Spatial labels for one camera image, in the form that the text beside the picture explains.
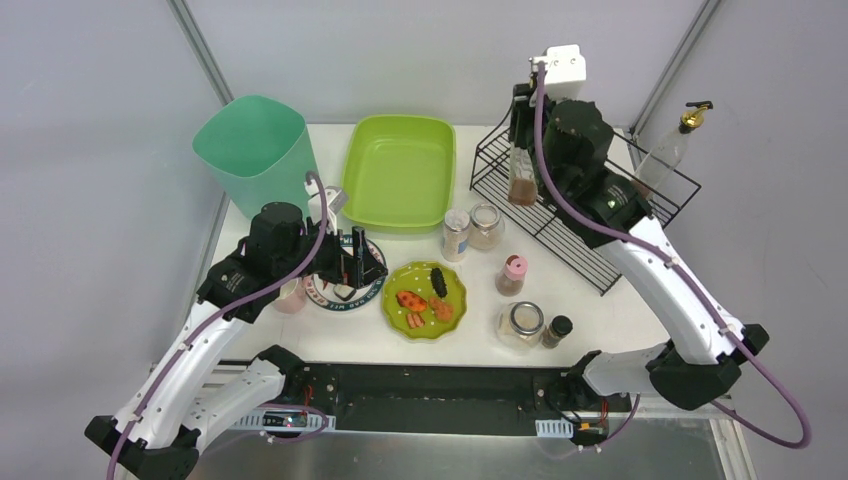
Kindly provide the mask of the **tall oil bottle gold pump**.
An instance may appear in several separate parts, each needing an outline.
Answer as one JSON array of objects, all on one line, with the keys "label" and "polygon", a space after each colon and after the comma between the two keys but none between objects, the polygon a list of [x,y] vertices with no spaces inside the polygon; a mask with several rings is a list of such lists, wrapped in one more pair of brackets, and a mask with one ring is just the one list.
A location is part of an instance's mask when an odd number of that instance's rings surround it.
[{"label": "tall oil bottle gold pump", "polygon": [[512,146],[509,154],[509,203],[531,207],[537,200],[533,160],[526,149]]}]

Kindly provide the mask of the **oil bottle gold spout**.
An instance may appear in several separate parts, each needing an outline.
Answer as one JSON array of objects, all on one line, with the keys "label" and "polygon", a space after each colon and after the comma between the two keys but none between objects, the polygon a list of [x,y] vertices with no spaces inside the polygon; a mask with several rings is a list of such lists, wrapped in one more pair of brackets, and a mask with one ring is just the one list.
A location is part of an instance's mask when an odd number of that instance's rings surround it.
[{"label": "oil bottle gold spout", "polygon": [[689,102],[677,125],[664,134],[646,154],[634,171],[631,181],[646,200],[660,192],[670,175],[682,162],[689,144],[689,136],[702,126],[704,115],[714,108],[711,101]]}]

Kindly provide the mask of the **large glass jar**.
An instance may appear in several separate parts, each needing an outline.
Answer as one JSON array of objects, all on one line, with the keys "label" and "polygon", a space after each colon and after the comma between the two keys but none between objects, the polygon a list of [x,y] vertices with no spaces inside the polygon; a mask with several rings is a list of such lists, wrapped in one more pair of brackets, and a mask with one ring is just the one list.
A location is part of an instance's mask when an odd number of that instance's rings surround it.
[{"label": "large glass jar", "polygon": [[539,343],[544,326],[544,314],[538,305],[513,302],[501,309],[496,335],[507,347],[526,352]]}]

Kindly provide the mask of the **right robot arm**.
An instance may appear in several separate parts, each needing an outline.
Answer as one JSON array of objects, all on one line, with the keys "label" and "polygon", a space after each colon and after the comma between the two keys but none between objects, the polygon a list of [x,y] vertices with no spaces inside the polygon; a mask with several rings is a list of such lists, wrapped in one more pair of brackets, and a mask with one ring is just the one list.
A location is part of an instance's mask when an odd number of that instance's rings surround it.
[{"label": "right robot arm", "polygon": [[654,393],[694,410],[725,395],[766,346],[767,331],[724,311],[679,258],[634,179],[612,171],[613,132],[591,102],[538,101],[533,83],[512,89],[508,138],[533,171],[535,200],[590,250],[613,264],[667,332],[654,347],[586,353],[563,394],[584,404],[619,393]]}]

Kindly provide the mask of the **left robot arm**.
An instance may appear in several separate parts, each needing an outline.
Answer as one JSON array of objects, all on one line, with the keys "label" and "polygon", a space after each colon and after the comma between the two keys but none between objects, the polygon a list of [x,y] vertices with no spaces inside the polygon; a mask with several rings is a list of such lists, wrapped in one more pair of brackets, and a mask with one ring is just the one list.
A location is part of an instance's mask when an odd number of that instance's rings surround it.
[{"label": "left robot arm", "polygon": [[113,416],[96,416],[86,437],[110,457],[107,476],[123,467],[139,479],[184,479],[224,430],[279,396],[298,395],[292,375],[303,361],[279,345],[258,353],[236,379],[198,399],[224,351],[280,296],[281,287],[318,276],[355,290],[384,279],[384,263],[365,231],[343,232],[305,218],[295,205],[272,202],[251,221],[237,248],[214,264],[180,334],[135,396]]}]

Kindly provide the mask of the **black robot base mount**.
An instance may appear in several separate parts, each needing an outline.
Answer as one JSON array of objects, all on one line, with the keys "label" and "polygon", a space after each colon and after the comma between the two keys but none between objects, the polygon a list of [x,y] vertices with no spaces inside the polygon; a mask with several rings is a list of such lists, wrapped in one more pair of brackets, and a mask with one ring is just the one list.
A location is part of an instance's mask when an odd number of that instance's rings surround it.
[{"label": "black robot base mount", "polygon": [[588,420],[601,401],[557,368],[308,363],[276,403],[313,407],[341,431],[529,437],[545,421]]}]

